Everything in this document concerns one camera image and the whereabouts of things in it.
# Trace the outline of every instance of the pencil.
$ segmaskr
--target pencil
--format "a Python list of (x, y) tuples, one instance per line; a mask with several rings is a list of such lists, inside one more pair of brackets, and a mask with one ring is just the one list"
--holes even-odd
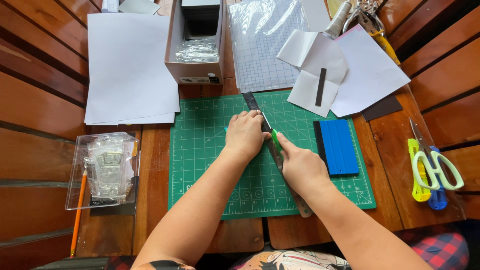
[(80, 225), (80, 215), (82, 213), (82, 203), (84, 200), (85, 183), (87, 182), (87, 170), (82, 176), (82, 185), (80, 186), (80, 195), (78, 196), (77, 216), (75, 217), (75, 226), (73, 227), (72, 247), (70, 248), (70, 259), (75, 255), (75, 248), (77, 247), (78, 227)]

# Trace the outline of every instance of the box label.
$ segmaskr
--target box label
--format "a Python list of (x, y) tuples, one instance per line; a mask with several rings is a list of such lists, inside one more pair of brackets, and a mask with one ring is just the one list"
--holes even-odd
[(184, 84), (219, 84), (218, 77), (180, 77)]

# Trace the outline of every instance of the scissors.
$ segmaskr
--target scissors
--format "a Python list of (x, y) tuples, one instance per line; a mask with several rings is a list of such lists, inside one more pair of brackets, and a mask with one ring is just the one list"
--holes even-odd
[[(440, 182), (442, 182), (444, 188), (447, 190), (455, 190), (463, 187), (464, 183), (463, 183), (462, 177), (460, 176), (460, 173), (458, 172), (456, 167), (453, 165), (453, 163), (450, 162), (444, 155), (438, 152), (432, 151), (432, 149), (430, 149), (430, 146), (426, 145), (425, 138), (422, 136), (420, 130), (417, 128), (417, 124), (415, 124), (415, 122), (413, 122), (411, 118), (410, 118), (410, 124), (412, 126), (415, 139), (419, 144), (419, 151), (415, 154), (412, 160), (413, 176), (415, 177), (415, 180), (417, 181), (419, 186), (423, 188), (428, 188), (430, 190), (438, 190), (440, 188), (440, 183), (437, 180), (437, 176), (438, 176), (438, 178), (440, 179)], [(435, 168), (433, 168), (430, 165), (430, 162), (428, 161), (428, 158), (427, 158), (427, 154), (431, 157), (431, 161), (435, 166)], [(439, 159), (452, 172), (456, 180), (456, 185), (450, 184), (448, 174), (446, 173), (445, 168), (440, 164)], [(425, 170), (427, 171), (427, 174), (430, 177), (430, 181), (432, 182), (431, 186), (425, 184), (420, 177), (419, 169), (417, 166), (417, 163), (419, 162), (419, 160), (425, 166)]]

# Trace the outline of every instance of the cartoon print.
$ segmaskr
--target cartoon print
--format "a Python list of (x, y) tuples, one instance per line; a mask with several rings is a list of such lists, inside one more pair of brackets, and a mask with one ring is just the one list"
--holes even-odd
[(235, 270), (351, 270), (348, 262), (340, 257), (314, 251), (275, 250), (253, 255)]

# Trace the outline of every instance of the plastic sheet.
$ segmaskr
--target plastic sheet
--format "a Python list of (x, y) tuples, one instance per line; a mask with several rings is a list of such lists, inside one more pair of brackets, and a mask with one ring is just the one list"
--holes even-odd
[(276, 58), (294, 29), (308, 31), (300, 0), (252, 0), (228, 6), (237, 88), (292, 87), (300, 71)]
[(177, 62), (209, 63), (218, 61), (218, 49), (215, 36), (206, 39), (184, 40), (182, 47), (175, 53)]

